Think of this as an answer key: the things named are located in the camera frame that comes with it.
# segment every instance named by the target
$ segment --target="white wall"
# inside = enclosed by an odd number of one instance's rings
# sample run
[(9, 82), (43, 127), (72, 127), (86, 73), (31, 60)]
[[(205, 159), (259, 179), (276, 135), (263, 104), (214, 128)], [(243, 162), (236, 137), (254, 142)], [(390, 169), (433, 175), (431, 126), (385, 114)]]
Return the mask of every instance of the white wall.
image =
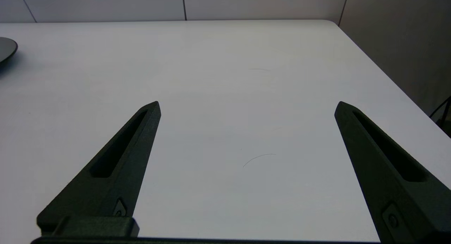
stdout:
[(451, 0), (347, 0), (340, 27), (427, 114), (451, 95)]
[(188, 20), (326, 19), (338, 24), (345, 0), (185, 0)]

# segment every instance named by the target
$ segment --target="white table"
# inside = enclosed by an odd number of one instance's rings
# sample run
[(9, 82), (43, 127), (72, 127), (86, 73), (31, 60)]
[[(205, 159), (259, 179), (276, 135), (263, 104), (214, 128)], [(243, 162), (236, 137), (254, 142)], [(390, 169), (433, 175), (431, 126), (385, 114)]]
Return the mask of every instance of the white table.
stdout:
[(0, 36), (19, 45), (0, 74), (1, 243), (37, 238), (37, 214), (155, 100), (140, 236), (378, 241), (340, 100), (451, 187), (451, 140), (332, 22), (0, 24)]

